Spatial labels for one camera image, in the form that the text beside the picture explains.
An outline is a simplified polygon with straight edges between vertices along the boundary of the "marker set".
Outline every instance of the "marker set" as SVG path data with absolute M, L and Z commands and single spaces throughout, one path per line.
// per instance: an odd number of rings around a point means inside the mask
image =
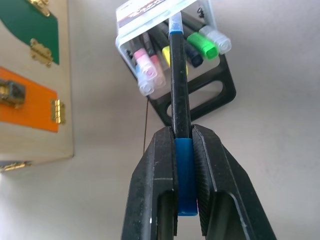
M 193 16 L 181 12 L 183 46 L 186 61 L 193 68 L 199 67 L 204 60 L 213 60 L 218 55 L 230 51 L 230 39 L 216 28 L 206 25 Z M 170 28 L 165 20 L 147 32 L 129 41 L 132 61 L 135 65 L 138 87 L 143 96 L 152 94 L 155 89 L 166 85 L 157 50 L 170 67 Z

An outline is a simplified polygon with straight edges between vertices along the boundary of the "clamp jaw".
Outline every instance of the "clamp jaw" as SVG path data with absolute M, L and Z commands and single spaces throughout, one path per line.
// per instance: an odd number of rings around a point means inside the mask
M 192 126 L 202 235 L 207 240 L 276 240 L 245 170 L 210 129 Z M 156 132 L 131 178 L 121 240 L 173 240 L 178 225 L 175 139 Z

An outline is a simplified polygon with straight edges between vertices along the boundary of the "orange panel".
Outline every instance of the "orange panel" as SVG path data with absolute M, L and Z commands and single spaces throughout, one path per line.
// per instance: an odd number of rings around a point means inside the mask
M 51 119 L 51 100 L 57 99 L 55 91 L 2 67 L 0 67 L 0 79 L 11 80 L 25 86 L 25 100 L 21 107 L 14 108 L 0 104 L 0 122 L 58 132 L 58 124 Z

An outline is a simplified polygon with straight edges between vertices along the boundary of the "yellow marker cap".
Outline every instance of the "yellow marker cap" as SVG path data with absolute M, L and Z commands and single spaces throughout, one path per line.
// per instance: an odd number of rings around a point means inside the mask
M 170 47 L 169 46 L 165 46 L 162 49 L 162 55 L 164 56 L 164 59 L 166 61 L 166 63 L 169 65 L 170 67 Z M 187 64 L 185 65 L 185 69 L 186 69 L 186 74 L 188 75 L 189 70 L 188 70 L 188 66 Z

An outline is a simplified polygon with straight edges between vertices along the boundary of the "green marker cap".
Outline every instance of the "green marker cap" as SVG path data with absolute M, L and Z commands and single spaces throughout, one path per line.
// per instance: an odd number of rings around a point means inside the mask
M 212 60 L 219 55 L 217 46 L 198 32 L 192 33 L 186 40 L 208 60 Z

